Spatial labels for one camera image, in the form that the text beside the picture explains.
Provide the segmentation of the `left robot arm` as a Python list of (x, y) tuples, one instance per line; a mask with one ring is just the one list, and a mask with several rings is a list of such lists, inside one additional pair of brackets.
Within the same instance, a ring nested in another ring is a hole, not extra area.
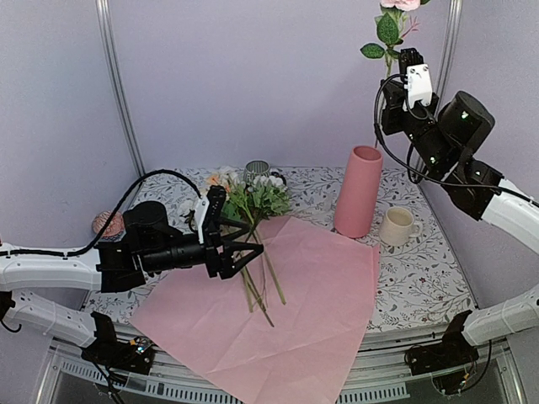
[(117, 369), (152, 362), (144, 338), (116, 337), (112, 320), (82, 313), (35, 295), (35, 288), (70, 288), (102, 294), (135, 289), (163, 271), (204, 265), (210, 277), (230, 279), (257, 258), (263, 246), (240, 238), (249, 227), (221, 217), (222, 203), (202, 198), (195, 208), (197, 229), (184, 234), (168, 223), (163, 204), (140, 203), (123, 215), (125, 235), (99, 242), (87, 252), (1, 248), (1, 319), (29, 323), (45, 334), (77, 345), (83, 358)]

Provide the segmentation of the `pink wrapping paper sheet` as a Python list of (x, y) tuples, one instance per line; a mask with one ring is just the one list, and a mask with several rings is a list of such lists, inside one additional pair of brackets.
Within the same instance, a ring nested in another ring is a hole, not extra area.
[[(359, 350), (374, 311), (379, 249), (291, 216), (259, 226), (286, 303), (266, 270), (270, 326), (248, 309), (243, 279), (175, 269), (131, 315), (131, 325), (194, 372), (224, 370), (258, 354), (276, 355), (342, 339)], [(248, 269), (262, 285), (262, 256)]]

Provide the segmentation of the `pink flower bouquet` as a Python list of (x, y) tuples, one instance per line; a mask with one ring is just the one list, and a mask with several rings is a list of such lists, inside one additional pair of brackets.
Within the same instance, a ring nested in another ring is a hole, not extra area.
[[(283, 216), (291, 210), (291, 197), (284, 176), (268, 170), (262, 173), (239, 173), (231, 167), (221, 167), (206, 179), (206, 186), (201, 190), (207, 195), (212, 186), (221, 186), (226, 191), (226, 201), (221, 215), (231, 221), (242, 222), (248, 226), (248, 232), (240, 237), (242, 242), (261, 243), (258, 227), (262, 221)], [(248, 301), (248, 309), (259, 308), (270, 326), (273, 326), (268, 314), (266, 292), (266, 270), (274, 282), (282, 304), (286, 303), (284, 292), (276, 276), (269, 254), (262, 254), (262, 285), (257, 286), (248, 267), (241, 271), (243, 285)]]

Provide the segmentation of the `pink rose flower stem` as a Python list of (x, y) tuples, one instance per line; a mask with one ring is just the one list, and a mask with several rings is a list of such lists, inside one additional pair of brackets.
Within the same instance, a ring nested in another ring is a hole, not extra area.
[(399, 49), (406, 36), (417, 32), (419, 22), (410, 16), (426, 6), (430, 0), (381, 0), (381, 13), (375, 17), (377, 42), (364, 44), (360, 53), (368, 60), (382, 60), (385, 78), (392, 75), (393, 65), (398, 61)]

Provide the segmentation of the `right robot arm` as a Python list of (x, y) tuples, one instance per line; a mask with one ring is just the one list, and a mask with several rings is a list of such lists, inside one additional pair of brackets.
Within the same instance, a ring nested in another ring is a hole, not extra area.
[[(441, 340), (412, 347), (405, 358), (423, 373), (478, 359), (478, 348), (538, 326), (538, 201), (499, 170), (476, 158), (495, 125), (494, 117), (472, 95), (459, 92), (435, 114), (429, 100), (415, 101), (412, 81), (392, 75), (381, 81), (374, 130), (382, 149), (410, 176), (437, 185), (464, 214), (446, 232), (466, 267), (479, 299), (476, 309), (450, 321)], [(386, 136), (404, 133), (424, 164), (414, 168), (389, 151)]]

